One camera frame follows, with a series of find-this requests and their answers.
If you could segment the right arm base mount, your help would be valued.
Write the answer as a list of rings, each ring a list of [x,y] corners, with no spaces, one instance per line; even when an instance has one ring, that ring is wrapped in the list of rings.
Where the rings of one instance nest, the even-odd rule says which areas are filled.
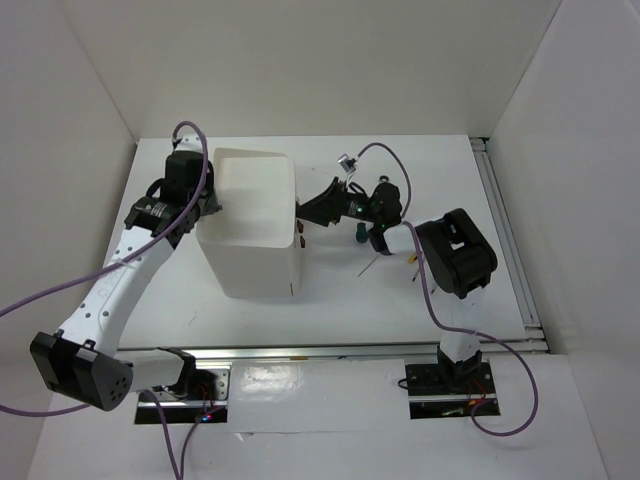
[[[397,386],[408,395],[412,420],[469,417],[478,407],[477,417],[499,416],[493,373],[488,362],[467,379],[447,383],[437,363],[406,364]]]

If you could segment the red long thin screwdriver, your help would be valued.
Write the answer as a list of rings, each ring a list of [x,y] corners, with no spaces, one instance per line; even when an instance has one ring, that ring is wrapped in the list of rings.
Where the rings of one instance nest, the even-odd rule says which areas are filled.
[[[376,255],[357,275],[357,277],[361,277],[364,273],[371,268],[371,266],[378,260],[379,255]]]

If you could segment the white drawer cabinet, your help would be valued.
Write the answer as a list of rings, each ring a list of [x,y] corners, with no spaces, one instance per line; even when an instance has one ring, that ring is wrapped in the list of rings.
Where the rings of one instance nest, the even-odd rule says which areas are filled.
[[[295,163],[284,153],[217,148],[221,209],[196,226],[199,246],[224,294],[288,297],[300,286]]]

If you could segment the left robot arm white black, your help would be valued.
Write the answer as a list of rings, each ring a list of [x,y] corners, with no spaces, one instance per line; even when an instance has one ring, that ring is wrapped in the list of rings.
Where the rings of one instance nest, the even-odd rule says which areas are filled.
[[[55,333],[40,332],[30,344],[49,390],[103,411],[146,389],[161,388],[176,399],[193,394],[205,377],[194,356],[173,347],[129,359],[117,351],[154,275],[183,237],[220,209],[206,142],[197,135],[173,139],[163,177],[132,205],[104,273]]]

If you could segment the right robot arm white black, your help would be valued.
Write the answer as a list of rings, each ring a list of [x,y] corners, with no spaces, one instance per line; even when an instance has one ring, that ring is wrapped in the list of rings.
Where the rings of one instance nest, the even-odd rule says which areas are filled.
[[[358,220],[360,243],[384,256],[412,253],[426,279],[428,299],[440,296],[444,312],[436,379],[448,392],[460,391],[479,372],[482,360],[479,306],[497,269],[497,256],[468,213],[454,209],[437,219],[411,224],[402,218],[400,191],[383,177],[368,195],[335,178],[316,197],[296,206],[300,220],[328,227],[344,217]]]

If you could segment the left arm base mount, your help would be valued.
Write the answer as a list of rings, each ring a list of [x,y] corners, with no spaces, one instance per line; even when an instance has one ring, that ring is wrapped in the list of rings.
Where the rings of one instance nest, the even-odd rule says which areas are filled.
[[[224,424],[228,419],[231,366],[212,364],[197,367],[186,393],[177,394],[166,386],[151,389],[168,425]]]

